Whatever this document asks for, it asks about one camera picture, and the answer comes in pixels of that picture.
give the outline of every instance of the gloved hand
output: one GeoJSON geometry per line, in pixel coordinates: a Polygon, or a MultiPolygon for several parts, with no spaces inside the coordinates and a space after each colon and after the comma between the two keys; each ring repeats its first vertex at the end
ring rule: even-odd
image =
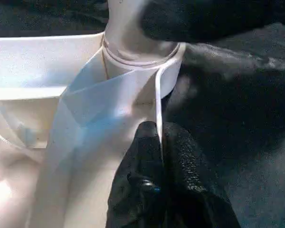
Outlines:
{"type": "Polygon", "coordinates": [[[239,228],[215,171],[188,131],[153,122],[137,129],[108,200],[107,228],[239,228]]]}
{"type": "Polygon", "coordinates": [[[141,27],[153,39],[205,42],[285,23],[285,0],[151,0],[141,27]]]}

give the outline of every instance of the white plastic mold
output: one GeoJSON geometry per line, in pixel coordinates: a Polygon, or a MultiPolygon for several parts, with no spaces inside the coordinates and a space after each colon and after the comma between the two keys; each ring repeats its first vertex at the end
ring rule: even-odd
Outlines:
{"type": "MultiPolygon", "coordinates": [[[[111,20],[106,34],[118,26],[111,20]]],[[[139,49],[110,45],[111,35],[102,46],[103,36],[0,38],[0,139],[42,167],[22,199],[33,203],[13,209],[15,217],[30,211],[26,223],[0,217],[0,228],[105,227],[111,182],[137,126],[155,121],[162,135],[161,98],[176,83],[185,44],[141,38],[147,49],[132,58],[139,49]]]]}

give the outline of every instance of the black glove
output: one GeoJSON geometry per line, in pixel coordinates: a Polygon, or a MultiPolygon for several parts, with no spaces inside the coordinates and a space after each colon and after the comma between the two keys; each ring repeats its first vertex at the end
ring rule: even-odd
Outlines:
{"type": "Polygon", "coordinates": [[[285,0],[151,0],[141,27],[153,39],[205,42],[285,22],[285,0]]]}
{"type": "Polygon", "coordinates": [[[156,125],[140,124],[110,193],[107,228],[239,228],[191,135],[164,124],[164,166],[156,125]]]}

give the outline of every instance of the cylindrical pipe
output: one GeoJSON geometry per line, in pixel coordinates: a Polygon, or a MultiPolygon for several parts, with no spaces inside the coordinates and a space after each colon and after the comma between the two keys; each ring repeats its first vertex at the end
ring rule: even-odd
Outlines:
{"type": "Polygon", "coordinates": [[[176,51],[176,43],[149,39],[138,26],[138,18],[148,1],[108,0],[110,19],[104,44],[116,60],[145,66],[162,63],[176,51]]]}

